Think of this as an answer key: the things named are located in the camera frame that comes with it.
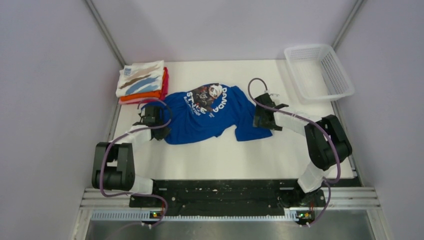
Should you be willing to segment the blue printed t-shirt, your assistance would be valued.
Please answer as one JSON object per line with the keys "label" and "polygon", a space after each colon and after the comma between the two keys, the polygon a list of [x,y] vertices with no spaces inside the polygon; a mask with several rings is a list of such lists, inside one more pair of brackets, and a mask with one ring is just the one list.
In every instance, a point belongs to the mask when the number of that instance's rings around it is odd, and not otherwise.
{"label": "blue printed t-shirt", "polygon": [[170,145],[217,138],[232,126],[235,126],[238,142],[273,135],[266,128],[254,126],[255,105],[238,86],[210,83],[190,91],[172,93],[163,103],[152,101],[146,106],[161,108],[161,118],[169,122],[169,133],[164,140]]}

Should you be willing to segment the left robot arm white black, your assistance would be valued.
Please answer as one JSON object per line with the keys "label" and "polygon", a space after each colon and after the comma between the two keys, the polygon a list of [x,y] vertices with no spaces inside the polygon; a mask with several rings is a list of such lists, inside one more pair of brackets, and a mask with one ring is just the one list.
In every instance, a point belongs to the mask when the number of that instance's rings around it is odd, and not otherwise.
{"label": "left robot arm white black", "polygon": [[118,196],[106,190],[120,190],[124,194],[141,195],[147,206],[154,207],[160,202],[161,194],[154,189],[153,179],[136,174],[135,152],[153,139],[166,138],[173,114],[167,105],[148,105],[141,107],[138,115],[139,121],[122,135],[95,146],[91,184],[105,197]]}

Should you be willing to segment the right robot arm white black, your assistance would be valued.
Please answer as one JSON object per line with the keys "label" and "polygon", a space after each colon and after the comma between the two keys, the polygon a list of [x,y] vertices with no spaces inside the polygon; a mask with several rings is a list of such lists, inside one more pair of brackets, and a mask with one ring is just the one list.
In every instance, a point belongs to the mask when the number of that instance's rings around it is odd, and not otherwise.
{"label": "right robot arm white black", "polygon": [[299,189],[293,200],[307,206],[314,198],[313,191],[322,183],[337,183],[342,174],[342,162],[352,152],[350,141],[335,115],[315,116],[295,111],[286,104],[276,105],[269,93],[253,99],[256,104],[254,127],[282,131],[288,129],[305,137],[310,162],[297,179]]}

